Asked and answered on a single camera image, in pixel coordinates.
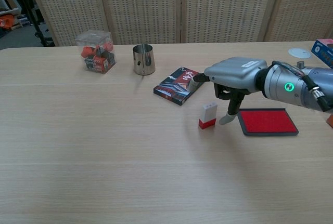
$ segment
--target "clear plastic box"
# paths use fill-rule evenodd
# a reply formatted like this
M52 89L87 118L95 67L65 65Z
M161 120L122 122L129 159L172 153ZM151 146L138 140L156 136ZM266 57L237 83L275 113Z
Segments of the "clear plastic box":
M81 58L90 71L106 73L116 63L110 32L89 30L76 37Z

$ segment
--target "wicker screen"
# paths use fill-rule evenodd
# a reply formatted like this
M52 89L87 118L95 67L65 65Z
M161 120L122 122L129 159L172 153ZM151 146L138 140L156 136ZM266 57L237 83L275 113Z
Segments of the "wicker screen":
M269 2L269 0L182 1L182 42L186 43L257 41Z
M331 0L278 0L266 41L314 41L333 21Z
M103 0L117 44L180 42L181 0Z
M53 31L55 43L75 45L75 37L89 29L108 31L101 0L37 0Z

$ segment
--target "cardboard box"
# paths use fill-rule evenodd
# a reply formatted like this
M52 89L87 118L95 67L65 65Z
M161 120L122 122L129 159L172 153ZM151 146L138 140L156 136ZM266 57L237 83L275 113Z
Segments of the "cardboard box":
M311 52L333 69L333 39L317 39Z

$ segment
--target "robotic arm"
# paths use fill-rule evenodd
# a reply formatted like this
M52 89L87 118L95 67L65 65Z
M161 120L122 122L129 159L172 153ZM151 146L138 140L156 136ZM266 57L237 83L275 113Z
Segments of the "robotic arm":
M200 82L212 81L215 95L230 100L227 114L220 124L231 122L245 95L261 91L266 98L333 114L333 70L294 67L273 61L232 57L205 69L189 84L192 91Z

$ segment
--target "stainless steel cup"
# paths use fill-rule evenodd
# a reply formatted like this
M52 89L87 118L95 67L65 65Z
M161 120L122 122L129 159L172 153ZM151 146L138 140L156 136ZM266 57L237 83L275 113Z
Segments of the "stainless steel cup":
M134 72L139 75L149 75L155 71L152 46L141 44L133 47Z

